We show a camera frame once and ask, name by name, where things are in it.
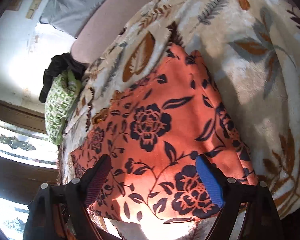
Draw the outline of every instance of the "green patterned cloth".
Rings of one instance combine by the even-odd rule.
[[[61,144],[66,118],[80,88],[81,82],[74,78],[71,70],[63,71],[53,80],[44,105],[44,118],[49,140],[56,145]]]

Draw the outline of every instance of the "black cloth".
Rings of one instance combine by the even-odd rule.
[[[45,103],[47,100],[48,92],[51,88],[53,77],[57,77],[62,71],[70,69],[75,79],[81,80],[85,71],[85,66],[75,61],[70,53],[64,53],[54,56],[51,63],[43,74],[43,88],[41,90],[39,101]]]

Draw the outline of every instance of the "orange floral fabric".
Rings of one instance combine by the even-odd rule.
[[[139,223],[216,215],[196,169],[205,154],[228,177],[255,185],[250,152],[240,139],[198,51],[175,44],[158,68],[112,100],[104,121],[71,153],[81,177],[102,154],[112,169],[89,212]]]

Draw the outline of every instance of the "metal screw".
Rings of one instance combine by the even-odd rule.
[[[47,188],[48,186],[49,186],[48,183],[45,182],[45,183],[42,183],[40,187],[41,187],[42,189],[45,189],[45,188]]]
[[[266,187],[266,186],[267,186],[267,183],[266,183],[265,181],[260,181],[260,182],[259,182],[259,185],[260,185],[261,187]]]
[[[233,178],[233,177],[229,177],[229,178],[227,179],[227,181],[228,181],[229,183],[231,183],[231,184],[234,184],[234,183],[236,182],[236,179]]]
[[[73,184],[78,184],[78,183],[80,182],[80,179],[79,179],[79,178],[73,178],[73,179],[71,180],[71,182],[72,182]]]

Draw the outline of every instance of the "fleece blanket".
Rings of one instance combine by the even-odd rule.
[[[169,53],[170,42],[182,44],[188,54],[201,53],[280,217],[295,211],[300,207],[300,12],[282,0],[154,0],[145,5],[88,69],[89,80],[65,130],[63,183],[75,176],[70,152],[103,119],[115,92],[149,74]],[[183,223],[184,230],[171,239],[196,232],[203,236],[213,220]],[[150,232],[140,226],[148,239],[172,229],[162,225]]]

